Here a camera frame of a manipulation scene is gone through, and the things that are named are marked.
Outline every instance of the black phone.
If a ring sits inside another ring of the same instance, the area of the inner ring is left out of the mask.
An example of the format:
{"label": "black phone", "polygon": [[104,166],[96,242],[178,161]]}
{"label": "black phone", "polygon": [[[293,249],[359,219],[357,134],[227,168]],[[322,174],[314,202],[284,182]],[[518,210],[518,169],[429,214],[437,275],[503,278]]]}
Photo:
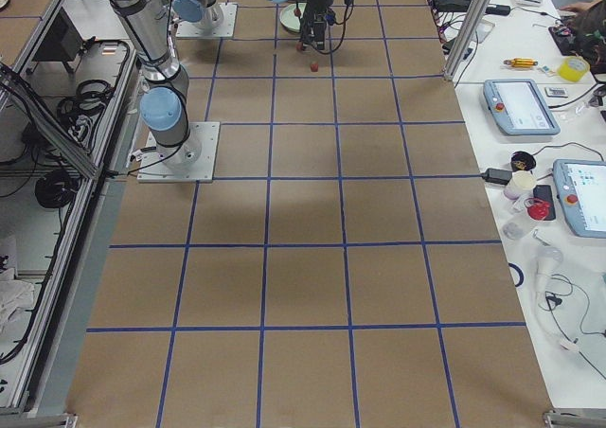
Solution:
{"label": "black phone", "polygon": [[537,185],[532,191],[532,195],[535,198],[539,198],[542,201],[549,203],[549,214],[545,218],[546,221],[550,222],[556,219],[556,207],[553,205],[553,195],[551,194],[550,185]]}

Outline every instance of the white cup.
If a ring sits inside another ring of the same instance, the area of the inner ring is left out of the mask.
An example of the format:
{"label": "white cup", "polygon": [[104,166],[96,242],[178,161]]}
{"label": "white cup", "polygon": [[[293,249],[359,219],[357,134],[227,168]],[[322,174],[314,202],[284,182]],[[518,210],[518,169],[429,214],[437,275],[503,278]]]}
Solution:
{"label": "white cup", "polygon": [[537,179],[534,175],[527,170],[516,170],[511,174],[511,180],[505,186],[503,194],[510,200],[515,201],[536,186]]}

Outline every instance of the mounting plate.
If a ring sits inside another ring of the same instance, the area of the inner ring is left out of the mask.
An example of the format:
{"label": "mounting plate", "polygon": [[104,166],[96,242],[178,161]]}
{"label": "mounting plate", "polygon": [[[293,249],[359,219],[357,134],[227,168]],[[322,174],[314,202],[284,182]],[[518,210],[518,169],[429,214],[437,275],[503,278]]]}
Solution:
{"label": "mounting plate", "polygon": [[236,12],[238,4],[228,2],[219,4],[223,11],[223,22],[207,31],[194,26],[192,23],[182,22],[177,27],[177,38],[190,40],[213,40],[216,38],[233,38],[236,28]]}
{"label": "mounting plate", "polygon": [[[212,182],[215,171],[215,159],[217,156],[217,144],[219,143],[219,122],[191,122],[191,132],[202,143],[200,157],[183,172],[175,172],[168,166],[158,163],[138,172],[137,180],[144,183],[172,183],[172,182]],[[148,135],[146,147],[155,146],[152,134]],[[158,161],[157,152],[145,153],[141,160],[141,166],[146,166]]]}

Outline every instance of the white table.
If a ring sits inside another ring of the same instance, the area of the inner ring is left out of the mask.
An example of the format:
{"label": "white table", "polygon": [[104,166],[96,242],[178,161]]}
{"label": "white table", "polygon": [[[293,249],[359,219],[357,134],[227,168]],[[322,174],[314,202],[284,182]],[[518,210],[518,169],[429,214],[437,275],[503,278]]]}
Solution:
{"label": "white table", "polygon": [[[491,2],[515,7],[513,0]],[[544,0],[539,8],[529,9],[544,10],[554,15],[556,13],[549,0]],[[557,68],[563,56],[547,29],[536,26],[550,26],[554,20],[519,9],[513,10],[507,17],[490,15],[486,19],[494,22],[496,26],[485,42],[479,45],[476,57],[456,88],[479,168],[508,169],[510,157],[516,151],[534,153],[544,145],[560,145],[570,141],[577,141],[606,154],[606,122],[595,108],[584,109],[579,115],[571,111],[554,111],[554,116],[561,126],[561,133],[555,136],[507,136],[500,132],[483,98],[484,80],[531,78],[541,84],[541,88],[546,85],[564,85],[569,91],[569,99],[572,99],[587,90],[594,83],[594,79],[590,74],[586,74],[579,83],[572,83],[560,77],[550,78],[538,70],[505,68],[503,60],[514,57],[533,58],[538,60],[540,65]],[[466,64],[463,62],[459,66],[455,80],[458,80]],[[551,98],[548,103],[558,104],[564,101],[566,100],[561,98]],[[534,172],[538,177],[549,173],[553,161],[558,158],[598,159],[597,155],[575,146],[545,150],[536,158],[537,168]],[[556,190],[551,177],[540,183],[551,185],[555,197]],[[500,230],[513,215],[510,211],[512,202],[505,198],[501,186],[486,184],[486,191]],[[557,272],[583,287],[591,297],[591,310],[583,324],[585,329],[604,331],[606,282],[602,275],[606,273],[606,240],[575,236],[565,223],[558,200],[554,201],[557,218],[553,222],[541,224],[538,227],[539,236],[562,250],[564,262]],[[606,408],[606,380],[587,365],[579,354],[560,347],[552,336],[544,333],[537,322],[533,309],[532,283],[536,272],[536,255],[543,245],[531,235],[519,241],[512,241],[502,235],[502,240],[508,261],[517,264],[526,277],[525,283],[518,288],[518,295],[552,404],[556,408]],[[586,306],[581,292],[575,291],[572,297],[574,298],[566,299],[561,308],[558,307],[555,311],[562,327],[568,333],[578,330]],[[558,332],[549,312],[540,312],[539,315],[544,316],[544,323],[554,333]],[[581,352],[606,374],[606,339],[597,335],[582,335],[579,344]]]}

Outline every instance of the yellow object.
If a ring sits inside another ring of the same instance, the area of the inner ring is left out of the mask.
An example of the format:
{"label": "yellow object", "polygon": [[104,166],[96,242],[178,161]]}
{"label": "yellow object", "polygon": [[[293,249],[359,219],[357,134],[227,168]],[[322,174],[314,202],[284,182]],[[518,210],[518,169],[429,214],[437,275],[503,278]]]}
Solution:
{"label": "yellow object", "polygon": [[515,59],[509,59],[503,61],[505,65],[509,65],[511,68],[532,68],[539,63],[534,59],[524,59],[521,57],[516,57]]}
{"label": "yellow object", "polygon": [[570,80],[572,82],[579,81],[588,71],[589,63],[578,56],[567,57],[560,65],[560,68],[558,68],[558,74],[565,80]]}

